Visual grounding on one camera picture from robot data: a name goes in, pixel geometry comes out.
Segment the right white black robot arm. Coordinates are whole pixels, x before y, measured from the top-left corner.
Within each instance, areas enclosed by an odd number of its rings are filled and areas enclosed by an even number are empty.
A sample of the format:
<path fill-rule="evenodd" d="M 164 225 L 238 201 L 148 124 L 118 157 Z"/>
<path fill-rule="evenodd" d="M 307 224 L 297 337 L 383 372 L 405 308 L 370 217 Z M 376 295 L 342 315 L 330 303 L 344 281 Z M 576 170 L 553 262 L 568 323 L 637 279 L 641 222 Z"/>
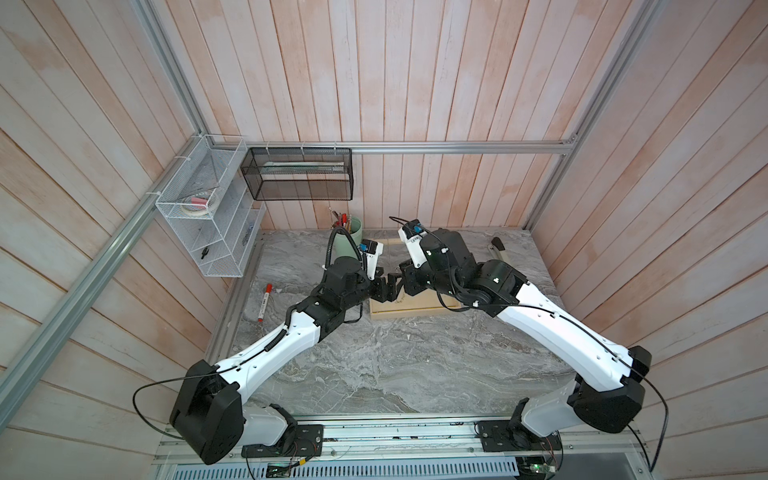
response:
<path fill-rule="evenodd" d="M 465 310 L 481 310 L 523 331 L 574 370 L 574 378 L 563 387 L 518 402 L 504 443 L 527 450 L 581 424 L 616 434 L 640 412 L 645 397 L 641 383 L 652 361 L 647 350 L 598 335 L 509 263 L 477 261 L 457 231 L 429 231 L 413 220 L 398 234 L 410 255 L 400 265 L 408 294 L 431 289 L 438 297 L 456 299 Z"/>

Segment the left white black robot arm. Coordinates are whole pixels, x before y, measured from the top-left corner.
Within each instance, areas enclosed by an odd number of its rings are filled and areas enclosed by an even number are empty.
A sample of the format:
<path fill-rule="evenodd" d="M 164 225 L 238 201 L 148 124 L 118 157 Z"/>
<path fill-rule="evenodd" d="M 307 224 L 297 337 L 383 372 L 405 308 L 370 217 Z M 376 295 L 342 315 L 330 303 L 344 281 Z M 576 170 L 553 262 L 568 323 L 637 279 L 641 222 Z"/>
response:
<path fill-rule="evenodd" d="M 224 459 L 238 445 L 277 455 L 296 452 L 298 425 L 285 408 L 270 404 L 247 414 L 245 403 L 285 364 L 341 326 L 349 309 L 368 299 L 395 300 L 400 277 L 381 268 L 366 272 L 350 257 L 336 259 L 321 283 L 288 308 L 281 326 L 215 365 L 201 360 L 188 370 L 170 414 L 171 426 L 206 465 Z"/>

